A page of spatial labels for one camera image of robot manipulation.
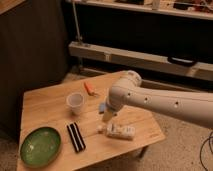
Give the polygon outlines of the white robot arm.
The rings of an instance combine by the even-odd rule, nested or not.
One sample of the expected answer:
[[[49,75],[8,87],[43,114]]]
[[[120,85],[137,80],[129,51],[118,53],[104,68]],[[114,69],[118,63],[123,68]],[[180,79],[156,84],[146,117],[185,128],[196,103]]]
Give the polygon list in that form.
[[[141,83],[137,72],[125,71],[109,88],[102,121],[128,105],[213,129],[213,93],[149,89]]]

